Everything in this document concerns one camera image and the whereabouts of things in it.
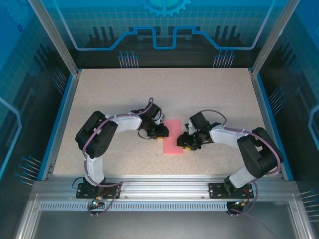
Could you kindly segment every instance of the speckled tabletop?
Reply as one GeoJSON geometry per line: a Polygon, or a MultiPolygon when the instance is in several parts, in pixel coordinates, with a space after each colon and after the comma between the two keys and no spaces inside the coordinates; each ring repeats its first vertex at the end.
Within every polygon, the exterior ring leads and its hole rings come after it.
{"type": "MultiPolygon", "coordinates": [[[[182,120],[183,125],[199,110],[215,109],[226,115],[229,127],[264,127],[246,68],[84,69],[53,174],[84,174],[75,135],[92,112],[128,113],[144,108],[149,97],[166,119],[182,120]]],[[[204,114],[211,123],[222,122],[216,114],[204,114]]],[[[217,143],[165,155],[162,140],[144,140],[132,130],[114,136],[103,169],[108,175],[208,175],[231,174],[243,164],[238,149],[217,143]]]]}

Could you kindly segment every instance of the blue graphic backdrop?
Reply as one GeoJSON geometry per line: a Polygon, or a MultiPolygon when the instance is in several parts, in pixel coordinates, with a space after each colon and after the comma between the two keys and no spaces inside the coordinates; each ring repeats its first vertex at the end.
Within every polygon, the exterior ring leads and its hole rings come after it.
{"type": "Polygon", "coordinates": [[[34,13],[27,0],[0,0],[0,14],[1,69],[34,13]]]}
{"type": "Polygon", "coordinates": [[[236,53],[233,66],[252,66],[285,3],[285,0],[44,1],[78,66],[106,68],[120,67],[117,55],[111,52],[120,50],[138,52],[142,67],[212,67],[219,50],[247,50],[236,53]],[[202,57],[194,58],[199,52],[202,57]],[[99,61],[89,62],[86,58],[99,61]]]}

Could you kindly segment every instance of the blue frame edge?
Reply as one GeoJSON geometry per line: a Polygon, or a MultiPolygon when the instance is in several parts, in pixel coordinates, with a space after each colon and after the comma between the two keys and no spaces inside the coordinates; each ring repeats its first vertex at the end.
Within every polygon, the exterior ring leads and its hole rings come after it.
{"type": "Polygon", "coordinates": [[[274,115],[273,115],[273,113],[271,111],[271,108],[270,108],[270,104],[269,104],[269,101],[268,101],[268,98],[267,98],[267,95],[266,95],[265,87],[264,87],[264,84],[263,84],[263,82],[261,80],[261,77],[260,77],[259,73],[257,74],[257,81],[258,81],[258,84],[260,86],[262,97],[264,98],[264,101],[265,101],[267,114],[269,115],[270,123],[271,123],[271,125],[273,127],[273,130],[274,130],[274,133],[275,133],[275,138],[277,140],[278,148],[279,148],[280,152],[283,154],[283,157],[284,157],[284,166],[285,166],[287,178],[288,178],[289,181],[294,181],[294,177],[293,177],[293,174],[292,174],[291,169],[290,169],[290,165],[289,165],[289,162],[288,162],[288,159],[287,159],[287,155],[286,155],[286,152],[284,150],[284,146],[283,146],[283,143],[281,141],[281,138],[280,138],[280,135],[279,135],[279,131],[278,131],[278,128],[277,128],[277,125],[276,125],[276,122],[275,122],[275,118],[274,118],[274,115]]]}
{"type": "Polygon", "coordinates": [[[59,107],[59,111],[58,111],[58,114],[55,118],[55,122],[54,122],[54,126],[53,126],[53,129],[52,129],[52,133],[51,133],[51,136],[50,136],[50,139],[49,139],[49,143],[48,143],[48,146],[46,148],[46,151],[45,151],[45,154],[44,154],[44,157],[43,157],[43,161],[42,161],[42,164],[41,164],[41,167],[40,167],[40,171],[39,171],[39,174],[38,174],[38,177],[37,177],[37,181],[41,181],[44,173],[45,173],[45,168],[46,168],[46,165],[49,161],[49,155],[50,155],[50,152],[51,152],[51,149],[52,149],[52,145],[53,145],[53,141],[54,141],[54,138],[55,138],[55,135],[56,135],[56,132],[57,132],[57,128],[58,128],[58,125],[60,123],[60,120],[61,120],[61,115],[62,115],[62,112],[63,112],[63,109],[64,109],[64,106],[65,106],[65,102],[66,102],[66,98],[69,94],[69,90],[70,90],[70,86],[71,86],[71,82],[73,81],[73,76],[72,74],[70,74],[70,77],[69,77],[69,80],[68,80],[68,83],[65,87],[65,91],[64,91],[64,94],[63,94],[63,97],[62,97],[62,101],[61,101],[61,104],[60,104],[60,107],[59,107]]]}

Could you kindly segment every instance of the glass panel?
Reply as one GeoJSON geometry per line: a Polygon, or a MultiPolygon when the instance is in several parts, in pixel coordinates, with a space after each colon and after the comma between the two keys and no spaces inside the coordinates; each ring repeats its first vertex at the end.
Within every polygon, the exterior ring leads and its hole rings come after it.
{"type": "Polygon", "coordinates": [[[34,239],[61,239],[65,235],[70,239],[101,235],[130,239],[299,238],[285,203],[259,202],[249,217],[240,219],[225,212],[107,212],[98,220],[84,212],[40,212],[37,223],[34,239]]]}
{"type": "Polygon", "coordinates": [[[251,67],[286,0],[43,1],[80,68],[251,67]]]}
{"type": "Polygon", "coordinates": [[[70,73],[26,0],[0,1],[0,32],[0,238],[6,239],[15,236],[70,73]]]}
{"type": "MultiPolygon", "coordinates": [[[[319,190],[319,2],[300,1],[260,76],[292,174],[302,192],[319,190]]],[[[307,206],[317,204],[308,198],[307,206]]],[[[310,216],[319,207],[310,207],[310,216]]]]}

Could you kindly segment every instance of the gear logo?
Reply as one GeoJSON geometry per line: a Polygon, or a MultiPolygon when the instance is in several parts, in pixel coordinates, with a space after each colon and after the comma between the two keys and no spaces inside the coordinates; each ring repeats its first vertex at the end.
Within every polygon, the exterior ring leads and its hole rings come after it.
{"type": "Polygon", "coordinates": [[[21,25],[29,17],[27,0],[2,0],[2,3],[18,24],[21,25]]]}
{"type": "Polygon", "coordinates": [[[155,13],[157,17],[179,14],[181,9],[186,9],[188,3],[190,0],[142,0],[144,10],[150,11],[150,14],[155,13]]]}

